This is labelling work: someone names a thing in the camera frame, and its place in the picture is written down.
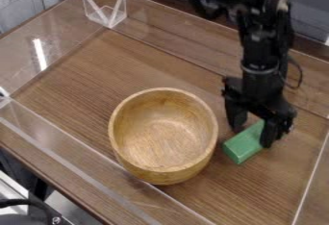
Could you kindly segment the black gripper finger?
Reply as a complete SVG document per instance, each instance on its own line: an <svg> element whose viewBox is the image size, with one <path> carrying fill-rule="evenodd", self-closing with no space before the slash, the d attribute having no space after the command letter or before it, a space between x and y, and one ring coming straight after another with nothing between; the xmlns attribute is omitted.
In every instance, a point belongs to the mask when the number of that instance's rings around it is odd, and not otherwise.
<svg viewBox="0 0 329 225"><path fill-rule="evenodd" d="M273 143L279 140L279 133L280 133L280 123L279 121L272 118L265 121L260 143L264 148L271 148Z"/></svg>
<svg viewBox="0 0 329 225"><path fill-rule="evenodd" d="M248 121L248 109L244 103L236 101L233 98L225 99L225 110L228 122L232 130L238 133L242 131Z"/></svg>

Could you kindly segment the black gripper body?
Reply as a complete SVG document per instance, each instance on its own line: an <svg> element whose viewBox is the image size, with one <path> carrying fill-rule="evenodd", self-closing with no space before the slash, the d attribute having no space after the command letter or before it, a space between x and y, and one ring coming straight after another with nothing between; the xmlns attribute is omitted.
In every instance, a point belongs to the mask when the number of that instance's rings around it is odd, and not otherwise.
<svg viewBox="0 0 329 225"><path fill-rule="evenodd" d="M224 90L222 97L233 98L245 104L248 113L255 114L264 121L275 118L280 123L279 139L292 131L293 121L297 116L297 110L288 103L283 94L273 95L265 101L247 97L242 92L242 80L236 77L222 79Z"/></svg>

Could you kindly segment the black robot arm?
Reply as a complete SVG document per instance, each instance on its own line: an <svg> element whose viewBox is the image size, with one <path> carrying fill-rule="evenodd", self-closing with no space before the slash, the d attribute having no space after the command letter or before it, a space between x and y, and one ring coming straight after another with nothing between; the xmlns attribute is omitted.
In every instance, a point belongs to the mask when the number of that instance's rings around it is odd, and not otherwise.
<svg viewBox="0 0 329 225"><path fill-rule="evenodd" d="M221 15L236 24L244 47L241 77L224 78L222 96L230 127L240 129L255 114L265 121L260 144L269 148L292 130L296 109L283 95L289 86L289 50L295 41L289 0L188 0L201 17Z"/></svg>

